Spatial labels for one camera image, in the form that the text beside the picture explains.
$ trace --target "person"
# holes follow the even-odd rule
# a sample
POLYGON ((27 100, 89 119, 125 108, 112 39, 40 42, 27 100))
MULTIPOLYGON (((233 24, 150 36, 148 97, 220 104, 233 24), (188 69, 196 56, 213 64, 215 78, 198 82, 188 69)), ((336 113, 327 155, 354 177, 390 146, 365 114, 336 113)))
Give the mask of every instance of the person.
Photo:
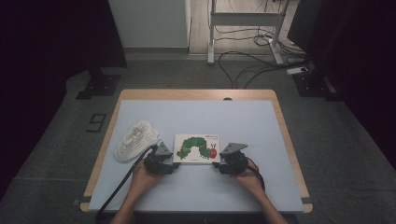
MULTIPOLYGON (((249 161, 248 165, 257 170, 252 161, 249 161)), ((244 189, 248 190, 256 198, 267 223, 288 223, 286 219, 283 218, 272 205, 265 191, 262 189, 260 180, 254 175, 252 171, 246 169, 244 173, 231 177, 234 178, 244 189)), ((152 175, 147 171, 144 165, 144 160, 139 162, 139 164, 134 169, 134 175, 132 177, 132 183, 129 187, 128 193, 125 196, 119 211, 113 217, 110 224, 131 223, 134 215, 134 206, 139 200, 139 197, 151 187, 153 187, 155 183, 157 183, 161 178, 163 178, 163 175, 152 175)))

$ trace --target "white bundle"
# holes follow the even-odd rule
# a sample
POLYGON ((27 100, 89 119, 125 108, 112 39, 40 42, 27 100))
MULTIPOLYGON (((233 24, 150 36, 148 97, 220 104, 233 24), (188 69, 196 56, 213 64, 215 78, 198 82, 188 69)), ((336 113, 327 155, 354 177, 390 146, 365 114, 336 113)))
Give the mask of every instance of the white bundle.
POLYGON ((140 120, 121 138, 114 151, 114 157, 120 162, 129 161, 150 146, 157 144, 158 135, 150 122, 140 120))

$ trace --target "black stand base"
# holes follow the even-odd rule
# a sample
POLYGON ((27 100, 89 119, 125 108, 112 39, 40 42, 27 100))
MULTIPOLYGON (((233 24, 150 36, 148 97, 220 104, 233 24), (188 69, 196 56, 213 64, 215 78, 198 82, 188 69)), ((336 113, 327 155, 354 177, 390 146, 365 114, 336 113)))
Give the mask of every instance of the black stand base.
POLYGON ((91 78, 76 97, 77 100, 89 100, 92 96, 112 96, 120 81, 120 75, 105 75, 100 78, 91 78))
POLYGON ((325 97, 328 101, 342 101, 327 77, 320 82, 310 75, 294 75, 293 79, 302 97, 325 97))

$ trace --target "power strip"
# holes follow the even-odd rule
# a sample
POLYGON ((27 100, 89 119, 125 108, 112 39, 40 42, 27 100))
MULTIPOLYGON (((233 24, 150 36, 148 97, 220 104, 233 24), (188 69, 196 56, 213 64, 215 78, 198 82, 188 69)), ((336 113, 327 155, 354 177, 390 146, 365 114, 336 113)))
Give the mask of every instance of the power strip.
POLYGON ((286 73, 289 76, 292 76, 292 75, 298 75, 300 73, 306 73, 307 71, 308 71, 308 69, 306 69, 306 67, 296 67, 296 68, 291 68, 291 69, 286 70, 286 73))

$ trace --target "book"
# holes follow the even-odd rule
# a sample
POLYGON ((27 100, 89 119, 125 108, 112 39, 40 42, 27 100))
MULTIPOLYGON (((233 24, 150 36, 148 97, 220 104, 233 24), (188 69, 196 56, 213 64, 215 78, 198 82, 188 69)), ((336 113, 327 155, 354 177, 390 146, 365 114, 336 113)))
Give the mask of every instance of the book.
POLYGON ((219 136, 216 134, 176 134, 173 162, 220 162, 219 149, 219 136))

